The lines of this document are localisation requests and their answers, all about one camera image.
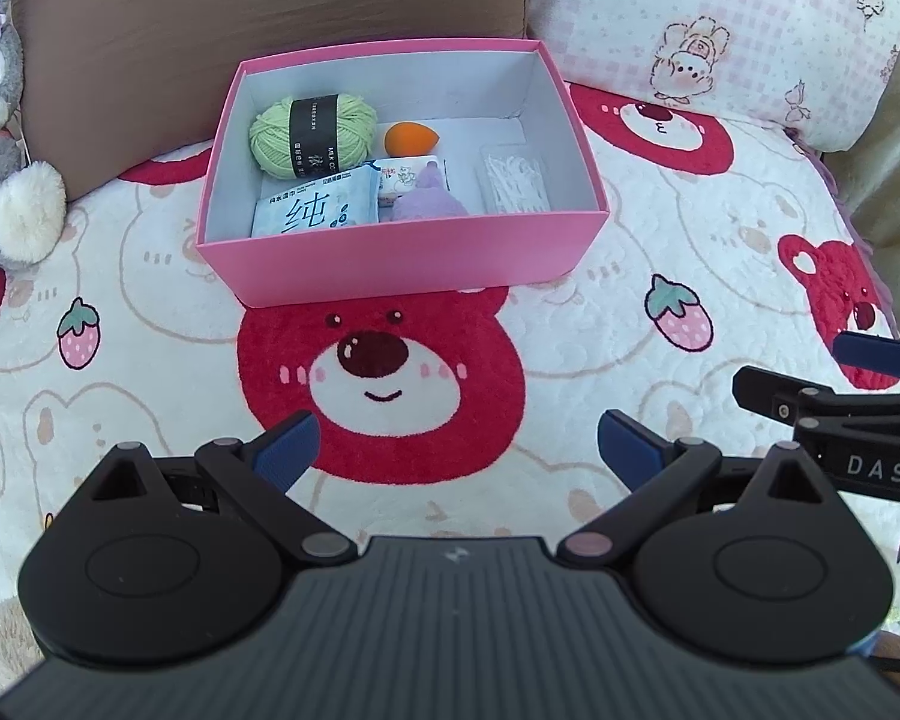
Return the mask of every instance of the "black yarn label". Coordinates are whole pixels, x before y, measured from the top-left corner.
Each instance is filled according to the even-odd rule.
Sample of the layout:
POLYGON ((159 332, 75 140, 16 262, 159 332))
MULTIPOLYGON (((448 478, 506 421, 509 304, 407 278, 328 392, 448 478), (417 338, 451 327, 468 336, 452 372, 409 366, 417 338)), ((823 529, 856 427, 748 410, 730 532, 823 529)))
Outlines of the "black yarn label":
POLYGON ((337 153, 337 95, 290 104, 290 160, 298 178, 340 172, 337 153))

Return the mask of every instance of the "blue wipes package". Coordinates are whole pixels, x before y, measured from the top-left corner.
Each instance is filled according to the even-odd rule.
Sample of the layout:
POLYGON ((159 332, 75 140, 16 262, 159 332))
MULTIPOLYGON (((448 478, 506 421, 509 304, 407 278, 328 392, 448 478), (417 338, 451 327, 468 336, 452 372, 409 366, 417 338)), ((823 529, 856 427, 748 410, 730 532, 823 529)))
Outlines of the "blue wipes package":
POLYGON ((252 238, 379 221, 380 173, 369 165, 328 175, 257 200, 252 238))

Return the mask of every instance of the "strawberry print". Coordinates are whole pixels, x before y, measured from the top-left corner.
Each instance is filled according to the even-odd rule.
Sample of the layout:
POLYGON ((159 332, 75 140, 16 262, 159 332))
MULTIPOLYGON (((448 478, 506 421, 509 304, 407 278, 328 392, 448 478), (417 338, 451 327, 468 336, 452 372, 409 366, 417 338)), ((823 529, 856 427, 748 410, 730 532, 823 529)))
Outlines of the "strawberry print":
POLYGON ((82 298, 74 300, 70 310, 60 319, 56 339, 60 358, 66 367, 81 370, 90 365, 100 348, 100 315, 97 309, 88 306, 82 298))
POLYGON ((643 305, 660 334, 677 349, 701 352, 713 343, 710 314, 687 285, 654 274, 643 305))

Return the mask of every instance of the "box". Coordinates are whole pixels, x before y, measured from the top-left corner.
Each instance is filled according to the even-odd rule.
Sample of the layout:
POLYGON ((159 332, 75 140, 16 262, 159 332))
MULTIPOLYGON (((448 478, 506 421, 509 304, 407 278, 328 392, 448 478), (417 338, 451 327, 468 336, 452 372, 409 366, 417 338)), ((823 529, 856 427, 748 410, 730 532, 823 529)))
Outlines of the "box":
POLYGON ((540 42, 384 41, 240 65, 200 196, 197 250, 242 303, 266 308, 550 281, 578 264, 609 215, 583 126, 540 42), (434 154, 473 215, 248 237, 257 200, 272 190, 250 153, 250 124, 282 98, 337 93, 376 108, 371 157, 386 156, 394 122, 439 133, 434 154), (485 213, 481 149, 507 143, 540 154, 548 213, 485 213))

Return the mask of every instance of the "purple plush toy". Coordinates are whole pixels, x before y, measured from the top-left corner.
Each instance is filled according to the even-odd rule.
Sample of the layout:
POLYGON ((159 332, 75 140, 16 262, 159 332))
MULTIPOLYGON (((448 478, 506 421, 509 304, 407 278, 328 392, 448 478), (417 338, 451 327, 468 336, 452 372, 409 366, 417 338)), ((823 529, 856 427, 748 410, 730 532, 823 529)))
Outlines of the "purple plush toy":
POLYGON ((446 190, 436 162, 428 162, 427 167, 420 170, 415 189, 394 201, 394 221, 466 215, 466 208, 446 190))

